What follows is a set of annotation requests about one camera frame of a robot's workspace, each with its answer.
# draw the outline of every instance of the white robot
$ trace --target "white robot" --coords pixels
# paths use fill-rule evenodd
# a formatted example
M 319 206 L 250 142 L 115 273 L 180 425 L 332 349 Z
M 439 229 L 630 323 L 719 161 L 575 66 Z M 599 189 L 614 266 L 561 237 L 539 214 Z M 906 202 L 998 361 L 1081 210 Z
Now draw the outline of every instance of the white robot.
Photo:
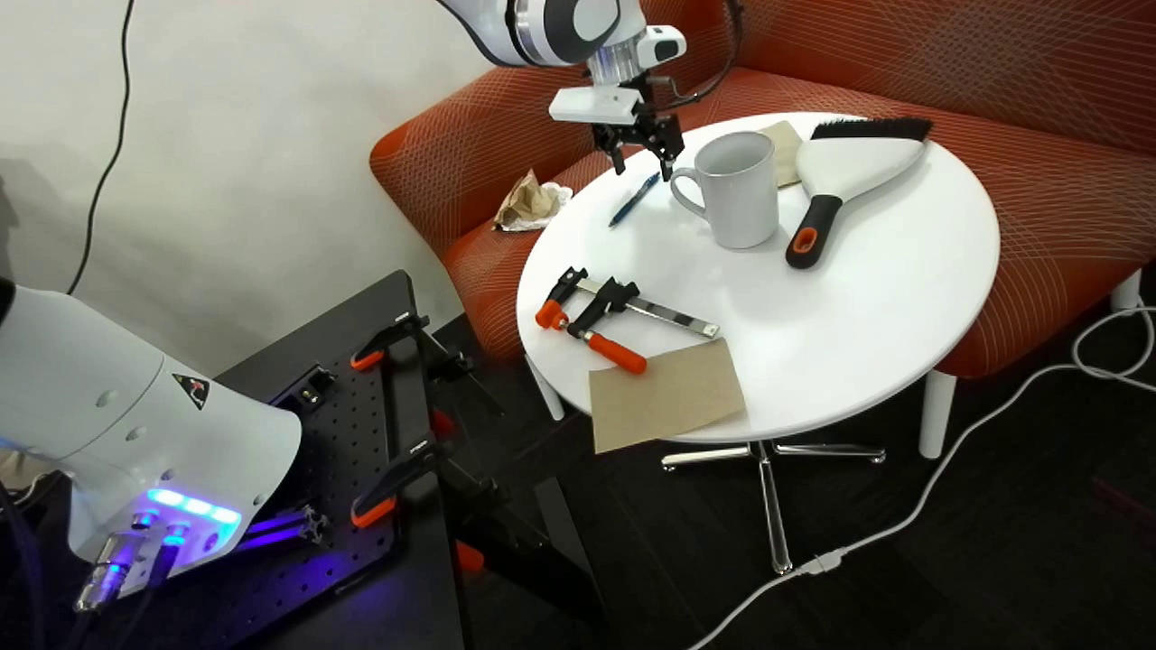
M 645 68 L 685 54 L 670 24 L 645 24 L 638 0 L 439 0 L 495 66 L 586 66 L 591 86 L 563 86 L 549 115 L 587 122 L 597 148 L 620 172 L 620 146 L 643 146 L 668 177 L 682 153 L 675 115 L 656 115 L 643 98 Z
M 552 121 L 591 122 L 599 148 L 638 142 L 668 167 L 679 122 L 643 105 L 645 68 L 685 51 L 637 0 L 439 0 L 495 66 L 587 66 Z M 95 562 L 80 612 L 229 556 L 301 452 L 294 412 L 250 400 L 148 346 L 64 294 L 0 278 L 0 447 L 73 480 L 67 548 Z

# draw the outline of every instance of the power cord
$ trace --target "power cord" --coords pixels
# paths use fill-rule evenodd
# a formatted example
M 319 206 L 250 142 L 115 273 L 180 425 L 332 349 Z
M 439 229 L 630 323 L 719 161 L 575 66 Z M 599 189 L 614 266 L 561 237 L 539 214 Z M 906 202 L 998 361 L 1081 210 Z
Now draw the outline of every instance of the power cord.
M 123 142 L 125 142 L 125 127 L 130 127 L 130 100 L 135 100 L 135 68 L 130 68 L 130 24 L 135 24 L 135 12 L 136 12 L 136 0 L 125 0 L 123 3 L 123 22 L 118 22 L 118 78 L 123 78 L 123 94 L 118 94 L 118 121 L 115 121 L 115 146 L 112 146 L 112 155 L 98 177 L 98 189 L 88 202 L 88 218 L 83 218 L 83 248 L 80 248 L 80 265 L 76 265 L 76 273 L 67 281 L 67 296 L 76 294 L 83 270 L 88 270 L 88 261 L 95 252 L 95 235 L 98 235 L 98 206 L 102 206 L 102 194 L 104 194 L 104 184 L 118 161 L 118 153 L 123 153 Z
M 136 636 L 136 630 L 139 630 L 139 622 L 144 622 L 144 614 L 148 614 L 148 608 L 151 608 L 151 600 L 156 600 L 156 594 L 170 580 L 173 562 L 178 562 L 178 556 L 180 556 L 180 547 L 183 547 L 183 538 L 159 547 L 159 551 L 156 551 L 156 561 L 151 561 L 151 572 L 148 572 L 144 595 L 139 595 L 135 618 L 130 618 L 130 622 L 123 624 L 123 631 L 118 631 L 118 642 L 115 642 L 118 650 L 130 647 L 130 641 Z
M 38 547 L 35 536 L 25 520 L 25 514 L 19 511 L 19 502 L 8 494 L 8 489 L 0 485 L 0 520 L 8 520 L 12 530 L 12 547 L 25 566 L 25 590 L 30 590 L 30 612 L 33 612 L 33 647 L 48 647 L 48 584 L 43 584 L 43 561 L 38 561 Z
M 38 478 L 33 478 L 33 485 L 30 485 L 30 489 L 21 489 L 19 494 L 12 494 L 12 500 L 14 500 L 14 507 L 33 502 L 35 489 L 38 489 Z
M 1144 349 L 1142 349 L 1142 356 L 1138 356 L 1133 365 L 1120 369 L 1120 371 L 1086 365 L 1086 361 L 1085 361 L 1085 344 L 1086 344 L 1098 329 L 1105 329 L 1109 323 L 1133 319 L 1133 314 L 1144 323 Z M 715 641 L 719 641 L 755 600 L 762 600 L 767 594 L 774 594 L 774 590 L 781 590 L 781 584 L 788 584 L 788 580 L 796 580 L 796 577 L 804 577 L 804 576 L 826 576 L 826 572 L 840 566 L 840 561 L 845 561 L 849 551 L 861 551 L 861 548 L 867 548 L 867 547 L 875 547 L 875 542 L 885 542 L 885 538 L 906 530 L 906 529 L 923 514 L 923 507 L 927 507 L 938 478 L 947 474 L 947 465 L 955 464 L 955 455 L 967 443 L 967 438 L 973 438 L 974 430 L 981 430 L 986 423 L 993 423 L 998 415 L 1004 415 L 1014 400 L 1021 400 L 1021 395 L 1027 395 L 1037 378 L 1056 376 L 1056 371 L 1085 371 L 1085 376 L 1103 378 L 1103 382 L 1123 382 L 1123 388 L 1156 395 L 1152 382 L 1133 378 L 1133 371 L 1142 371 L 1142 369 L 1148 365 L 1152 349 L 1156 349 L 1152 314 L 1156 314 L 1156 306 L 1142 305 L 1142 306 L 1133 306 L 1133 310 L 1112 310 L 1112 314 L 1092 323 L 1092 324 L 1071 340 L 1071 346 L 1069 346 L 1069 356 L 1071 356 L 1071 361 L 1069 361 L 1069 365 L 1045 365 L 1045 369 L 1037 369 L 1029 378 L 1020 382 L 1020 389 L 1014 389 L 1004 406 L 998 406 L 993 412 L 986 412 L 981 420 L 974 420 L 974 423 L 949 443 L 949 452 L 943 455 L 943 464 L 938 464 L 934 474 L 927 478 L 923 490 L 919 494 L 912 511 L 911 511 L 898 524 L 880 529 L 880 530 L 875 530 L 875 536 L 867 536 L 867 538 L 861 538 L 861 542 L 839 547 L 839 548 L 831 548 L 831 551 L 819 551 L 819 556 L 799 562 L 790 576 L 781 576 L 781 577 L 774 577 L 774 580 L 762 580 L 744 604 L 735 604 L 735 608 L 732 608 L 709 636 L 702 636 L 689 650 L 702 650 L 702 647 L 715 642 Z
M 666 107 L 682 107 L 693 105 L 709 94 L 715 94 L 715 86 L 727 78 L 727 74 L 735 66 L 735 54 L 744 48 L 744 0 L 721 0 L 727 3 L 727 62 L 715 68 L 713 78 L 697 84 L 689 94 L 679 94 L 679 84 L 670 75 L 655 75 L 655 84 L 670 86 L 670 100 Z

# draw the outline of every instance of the white cable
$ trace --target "white cable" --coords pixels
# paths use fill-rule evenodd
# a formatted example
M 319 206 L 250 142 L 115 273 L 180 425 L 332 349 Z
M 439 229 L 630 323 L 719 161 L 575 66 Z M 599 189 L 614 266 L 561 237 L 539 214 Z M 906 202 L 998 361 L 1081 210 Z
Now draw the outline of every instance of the white cable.
M 33 478 L 33 485 L 30 485 L 30 489 L 21 489 L 21 494 L 14 494 L 14 507 L 33 502 L 35 489 L 38 489 L 38 478 Z
M 1105 329 L 1109 323 L 1120 323 L 1120 319 L 1132 319 L 1132 314 L 1142 314 L 1142 323 L 1144 323 L 1144 349 L 1142 349 L 1142 356 L 1138 356 L 1133 365 L 1120 369 L 1120 371 L 1086 365 L 1085 353 L 1081 353 L 1081 346 L 1086 344 L 1086 336 L 1094 336 L 1094 334 Z M 998 415 L 1004 415 L 1037 378 L 1056 376 L 1056 371 L 1085 371 L 1085 376 L 1092 376 L 1092 378 L 1109 378 L 1109 382 L 1123 382 L 1123 388 L 1156 395 L 1152 382 L 1133 378 L 1133 371 L 1142 371 L 1142 369 L 1148 365 L 1152 349 L 1156 349 L 1152 314 L 1156 314 L 1156 306 L 1112 310 L 1112 314 L 1098 319 L 1094 324 L 1086 324 L 1086 329 L 1071 340 L 1071 349 L 1069 349 L 1069 353 L 1071 353 L 1071 365 L 1045 365 L 1045 369 L 1037 369 L 1029 378 L 1020 382 L 1020 389 L 1014 389 L 1004 406 L 998 406 L 993 412 L 986 412 L 981 420 L 974 420 L 974 423 L 947 447 L 943 464 L 934 465 L 934 474 L 927 478 L 923 490 L 919 494 L 912 511 L 911 511 L 898 524 L 880 529 L 880 530 L 875 530 L 875 536 L 867 536 L 867 538 L 861 538 L 861 542 L 839 547 L 839 548 L 831 548 L 831 551 L 819 551 L 819 556 L 799 562 L 790 576 L 781 576 L 781 577 L 762 580 L 744 604 L 735 604 L 735 608 L 732 608 L 709 636 L 702 636 L 689 650 L 703 650 L 709 642 L 715 642 L 715 641 L 719 641 L 755 600 L 762 600 L 770 590 L 781 590 L 781 584 L 788 584 L 788 580 L 796 580 L 796 577 L 804 577 L 804 576 L 826 576 L 826 572 L 835 572 L 849 551 L 867 548 L 867 547 L 875 547 L 875 542 L 880 542 L 880 538 L 893 538 L 893 536 L 906 530 L 906 529 L 923 514 L 923 507 L 927 507 L 938 478 L 947 474 L 947 465 L 955 464 L 955 455 L 963 447 L 963 441 L 967 441 L 974 430 L 981 430 L 986 423 L 993 423 Z

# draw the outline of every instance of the couch cushion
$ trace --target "couch cushion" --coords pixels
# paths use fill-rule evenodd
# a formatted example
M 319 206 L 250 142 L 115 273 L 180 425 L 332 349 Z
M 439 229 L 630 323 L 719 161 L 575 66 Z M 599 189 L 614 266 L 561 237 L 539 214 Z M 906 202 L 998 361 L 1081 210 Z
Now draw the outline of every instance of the couch cushion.
M 490 68 L 379 136 L 367 171 L 439 252 L 462 231 L 489 225 L 526 167 L 552 177 L 587 153 L 587 131 L 549 121 L 549 100 L 568 84 L 583 75 L 575 68 Z
M 744 66 L 1156 155 L 1152 0 L 744 0 Z
M 927 115 L 931 136 L 986 184 L 1002 220 L 998 285 L 943 361 L 993 376 L 1037 349 L 1156 258 L 1156 158 L 978 115 L 735 68 L 682 127 L 752 111 Z
M 605 155 L 587 153 L 552 181 L 563 189 L 583 189 L 602 171 L 609 171 Z M 484 356 L 495 365 L 518 365 L 524 356 L 514 310 L 519 266 L 530 258 L 536 242 L 536 231 L 495 231 L 490 220 L 484 220 L 436 252 L 457 290 L 462 310 L 469 314 L 469 329 Z

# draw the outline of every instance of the blue light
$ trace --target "blue light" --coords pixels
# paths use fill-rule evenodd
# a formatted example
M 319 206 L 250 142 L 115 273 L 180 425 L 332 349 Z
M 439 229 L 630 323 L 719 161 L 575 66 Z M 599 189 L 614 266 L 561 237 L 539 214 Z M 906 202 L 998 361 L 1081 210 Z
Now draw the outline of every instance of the blue light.
M 151 502 L 178 511 L 183 502 L 180 490 L 167 490 L 167 489 L 151 489 L 148 490 Z
M 239 530 L 239 524 L 218 529 L 218 547 L 231 542 L 233 530 Z
M 202 502 L 202 500 L 183 500 L 183 507 L 180 507 L 183 514 L 191 514 L 191 518 L 204 518 L 212 507 L 208 502 Z
M 231 524 L 231 529 L 242 520 L 242 518 L 231 514 L 231 511 L 212 511 L 208 518 L 212 518 L 218 524 Z
M 161 538 L 161 547 L 183 547 L 183 530 L 173 529 L 173 530 Z

